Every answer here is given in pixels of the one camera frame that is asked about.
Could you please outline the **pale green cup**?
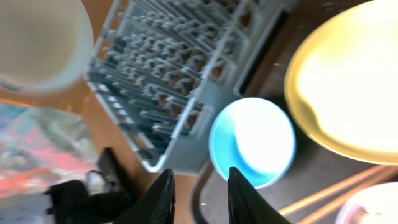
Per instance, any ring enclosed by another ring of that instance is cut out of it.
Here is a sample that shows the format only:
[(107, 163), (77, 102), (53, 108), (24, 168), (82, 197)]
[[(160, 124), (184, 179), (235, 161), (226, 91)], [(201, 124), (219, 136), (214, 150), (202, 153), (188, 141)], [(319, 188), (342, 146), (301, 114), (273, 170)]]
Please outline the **pale green cup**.
[(1, 88), (27, 94), (64, 90), (82, 76), (94, 36), (77, 0), (1, 0)]

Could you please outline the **light blue bowl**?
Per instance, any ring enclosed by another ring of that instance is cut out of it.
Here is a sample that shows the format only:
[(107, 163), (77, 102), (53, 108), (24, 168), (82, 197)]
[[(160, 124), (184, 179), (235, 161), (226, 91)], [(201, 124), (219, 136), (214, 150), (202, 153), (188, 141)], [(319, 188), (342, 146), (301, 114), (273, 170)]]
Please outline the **light blue bowl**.
[(255, 188), (277, 182), (294, 159), (294, 126), (284, 110), (262, 98), (236, 100), (211, 127), (209, 153), (217, 173), (228, 180), (236, 167)]

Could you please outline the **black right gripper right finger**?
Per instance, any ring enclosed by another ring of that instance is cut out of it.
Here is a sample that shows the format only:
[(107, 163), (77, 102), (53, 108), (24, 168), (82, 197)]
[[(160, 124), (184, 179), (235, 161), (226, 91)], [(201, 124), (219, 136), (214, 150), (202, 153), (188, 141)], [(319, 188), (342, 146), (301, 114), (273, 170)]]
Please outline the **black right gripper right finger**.
[(228, 214), (230, 224), (290, 224), (236, 167), (229, 168)]

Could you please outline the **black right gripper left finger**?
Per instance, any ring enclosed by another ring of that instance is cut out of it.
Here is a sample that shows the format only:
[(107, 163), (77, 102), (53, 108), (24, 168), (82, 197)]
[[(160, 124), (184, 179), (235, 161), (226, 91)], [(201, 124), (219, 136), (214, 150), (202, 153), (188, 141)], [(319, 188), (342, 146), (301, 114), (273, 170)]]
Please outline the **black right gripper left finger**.
[(174, 224), (175, 203), (174, 173), (166, 169), (144, 196), (113, 224)]

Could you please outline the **pink bowl with food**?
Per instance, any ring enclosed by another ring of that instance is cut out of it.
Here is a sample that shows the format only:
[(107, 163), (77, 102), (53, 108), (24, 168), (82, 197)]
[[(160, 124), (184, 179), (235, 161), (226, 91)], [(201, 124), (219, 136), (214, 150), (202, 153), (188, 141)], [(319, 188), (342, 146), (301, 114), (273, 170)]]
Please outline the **pink bowl with food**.
[(397, 224), (397, 182), (354, 194), (340, 209), (335, 224)]

